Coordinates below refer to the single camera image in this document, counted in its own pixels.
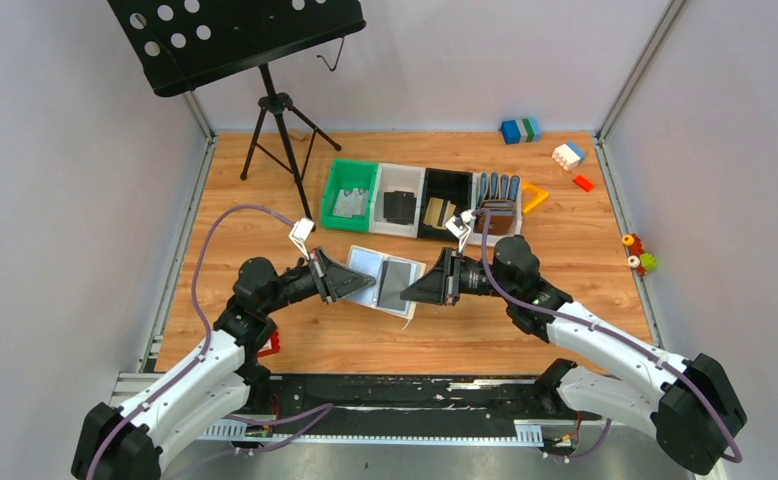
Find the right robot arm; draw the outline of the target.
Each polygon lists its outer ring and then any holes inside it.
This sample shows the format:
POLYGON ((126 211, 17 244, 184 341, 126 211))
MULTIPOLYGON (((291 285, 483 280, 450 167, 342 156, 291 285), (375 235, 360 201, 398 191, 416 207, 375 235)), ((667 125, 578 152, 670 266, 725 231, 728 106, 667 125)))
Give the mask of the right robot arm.
POLYGON ((567 408, 654 438, 669 458, 698 475, 720 460, 741 462, 736 437, 747 415, 722 364, 704 353, 689 359, 666 351, 602 320, 542 277, 523 236, 498 240, 494 253, 478 260, 445 248, 400 296, 454 305, 464 294, 502 298, 521 332, 604 369, 599 375, 559 359, 542 374, 543 387, 567 408))

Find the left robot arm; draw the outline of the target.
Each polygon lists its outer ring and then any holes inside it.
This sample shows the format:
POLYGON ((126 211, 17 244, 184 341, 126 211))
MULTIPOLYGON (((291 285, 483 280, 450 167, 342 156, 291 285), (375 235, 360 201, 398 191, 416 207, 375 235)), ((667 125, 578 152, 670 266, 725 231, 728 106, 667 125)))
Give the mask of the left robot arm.
POLYGON ((258 352, 277 326, 271 313, 316 296, 327 304, 374 286, 316 248, 279 273, 247 260, 233 294, 204 340, 152 385, 117 407, 86 415, 71 465, 76 479, 158 479, 208 427, 268 395, 270 372, 258 352))

